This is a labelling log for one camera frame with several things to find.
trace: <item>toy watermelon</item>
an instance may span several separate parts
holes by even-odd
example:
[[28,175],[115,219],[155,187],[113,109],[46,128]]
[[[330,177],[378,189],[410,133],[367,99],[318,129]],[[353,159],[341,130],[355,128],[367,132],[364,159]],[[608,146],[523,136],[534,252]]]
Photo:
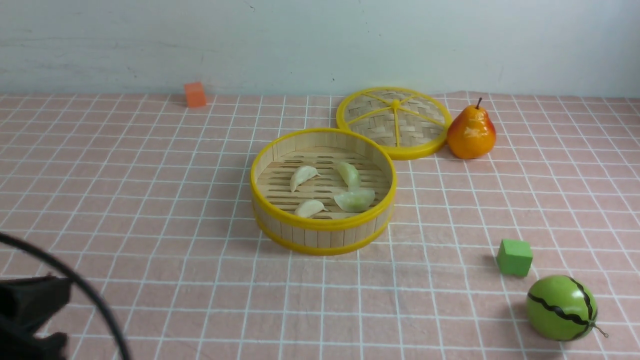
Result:
[[581,282],[551,275],[536,281],[527,294],[527,317],[542,336],[556,341],[573,341],[598,329],[598,304]]

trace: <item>bamboo steamer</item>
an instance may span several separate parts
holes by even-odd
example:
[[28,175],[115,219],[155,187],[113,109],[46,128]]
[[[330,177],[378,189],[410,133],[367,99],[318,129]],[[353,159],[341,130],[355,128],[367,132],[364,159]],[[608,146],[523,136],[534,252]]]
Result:
[[[376,198],[363,213],[346,213],[333,196],[347,190],[336,166],[354,165],[362,188]],[[316,167],[315,177],[291,193],[289,180],[302,165]],[[283,247],[304,254],[330,256],[358,250],[375,240],[389,223],[396,196],[396,171],[376,142],[340,129],[307,129],[267,145],[251,167],[252,205],[258,226]],[[320,200],[327,211],[312,218],[294,215],[307,199]]]
[[447,142],[452,122],[436,99],[405,88],[378,87],[346,97],[338,107],[339,129],[375,141],[393,160],[432,155]]

